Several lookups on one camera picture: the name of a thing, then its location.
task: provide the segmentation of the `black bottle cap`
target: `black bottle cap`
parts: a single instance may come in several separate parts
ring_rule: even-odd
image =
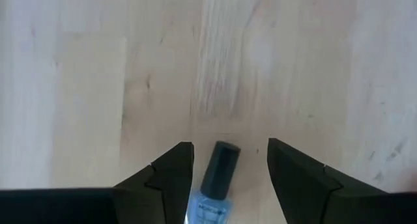
[[[218,141],[211,155],[201,185],[201,193],[208,198],[224,200],[229,191],[240,148]]]

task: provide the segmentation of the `nail polish bottle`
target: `nail polish bottle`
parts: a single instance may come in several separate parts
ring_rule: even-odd
[[[226,199],[240,149],[218,141],[198,192],[188,205],[189,224],[226,223],[232,204]]]

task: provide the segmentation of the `wooden surface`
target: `wooden surface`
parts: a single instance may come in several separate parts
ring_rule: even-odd
[[[221,139],[242,148],[230,223],[285,223],[266,166],[267,139],[277,137],[378,188],[417,191],[417,0],[0,0],[0,22],[2,188],[115,184],[189,140],[198,187]],[[113,90],[102,101],[123,105],[112,155],[53,140],[54,113],[77,98],[55,98],[67,32],[126,40],[125,71],[116,44],[70,55],[119,72],[80,86]],[[84,64],[74,70],[94,70]],[[106,117],[100,103],[92,106]],[[100,141],[120,133],[114,119]],[[60,160],[57,148],[85,166]],[[84,180],[106,156],[118,160],[107,164],[118,178]],[[60,180],[53,168],[72,173]]]

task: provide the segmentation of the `blue nail polish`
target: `blue nail polish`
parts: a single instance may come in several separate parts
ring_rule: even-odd
[[[231,211],[226,199],[240,149],[218,141],[204,175],[200,191],[194,193],[188,205],[189,224],[224,224]]]

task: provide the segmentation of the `black plastic part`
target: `black plastic part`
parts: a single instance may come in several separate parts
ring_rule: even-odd
[[[268,168],[288,224],[417,223],[417,194],[386,193],[277,139]]]
[[[216,142],[201,184],[203,195],[216,200],[226,198],[239,154],[240,149],[235,145]]]
[[[114,188],[0,191],[0,223],[183,224],[193,162],[179,143]]]

